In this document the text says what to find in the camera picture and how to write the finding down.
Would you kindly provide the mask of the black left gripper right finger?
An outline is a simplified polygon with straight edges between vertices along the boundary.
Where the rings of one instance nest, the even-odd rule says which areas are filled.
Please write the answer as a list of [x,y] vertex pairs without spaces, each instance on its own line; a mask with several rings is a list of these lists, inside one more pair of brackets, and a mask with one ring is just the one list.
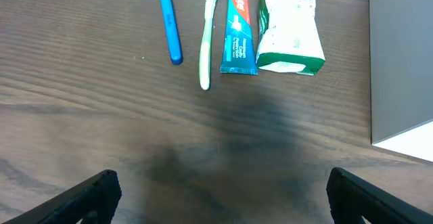
[[326,187],[335,224],[431,224],[426,213],[340,167],[331,170]]

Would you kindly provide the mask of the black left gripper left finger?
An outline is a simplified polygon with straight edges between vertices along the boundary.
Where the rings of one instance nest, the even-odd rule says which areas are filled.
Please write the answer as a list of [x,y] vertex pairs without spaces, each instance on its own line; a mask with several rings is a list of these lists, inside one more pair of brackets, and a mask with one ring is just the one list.
[[121,196],[117,172],[107,169],[5,224],[111,223]]

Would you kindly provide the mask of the blue disposable razor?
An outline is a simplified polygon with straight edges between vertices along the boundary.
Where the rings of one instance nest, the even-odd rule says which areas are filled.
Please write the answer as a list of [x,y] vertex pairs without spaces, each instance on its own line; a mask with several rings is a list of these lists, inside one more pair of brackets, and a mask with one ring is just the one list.
[[164,27],[166,31],[166,39],[170,59],[172,64],[180,65],[183,62],[183,55],[181,51],[177,22],[173,9],[173,2],[172,0],[160,0],[160,4],[162,8],[162,15],[164,20]]

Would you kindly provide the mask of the green and white soap packet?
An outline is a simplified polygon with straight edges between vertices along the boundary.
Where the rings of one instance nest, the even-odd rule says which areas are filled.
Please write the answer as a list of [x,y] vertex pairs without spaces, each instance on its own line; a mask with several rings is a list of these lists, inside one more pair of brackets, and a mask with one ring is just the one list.
[[314,76],[325,63],[316,0],[259,0],[256,65],[262,70]]

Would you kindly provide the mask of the red and teal toothpaste tube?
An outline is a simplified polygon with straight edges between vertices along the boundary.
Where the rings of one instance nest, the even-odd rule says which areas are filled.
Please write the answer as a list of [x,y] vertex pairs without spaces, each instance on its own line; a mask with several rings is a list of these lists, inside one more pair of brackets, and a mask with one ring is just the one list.
[[228,0],[222,74],[257,75],[249,0]]

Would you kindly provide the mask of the white box with pink interior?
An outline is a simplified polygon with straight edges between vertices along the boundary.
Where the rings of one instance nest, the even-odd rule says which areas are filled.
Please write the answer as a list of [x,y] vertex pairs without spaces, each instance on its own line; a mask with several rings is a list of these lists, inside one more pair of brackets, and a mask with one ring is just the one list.
[[372,145],[432,160],[432,0],[369,0]]

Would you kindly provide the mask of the green and white toothbrush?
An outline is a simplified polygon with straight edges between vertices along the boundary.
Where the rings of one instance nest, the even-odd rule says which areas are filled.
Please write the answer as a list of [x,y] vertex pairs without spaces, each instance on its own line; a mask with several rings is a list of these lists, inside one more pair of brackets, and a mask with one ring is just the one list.
[[212,23],[217,0],[205,0],[204,8],[204,31],[200,45],[199,57],[199,80],[200,86],[207,91],[210,88],[210,65],[211,65],[211,43]]

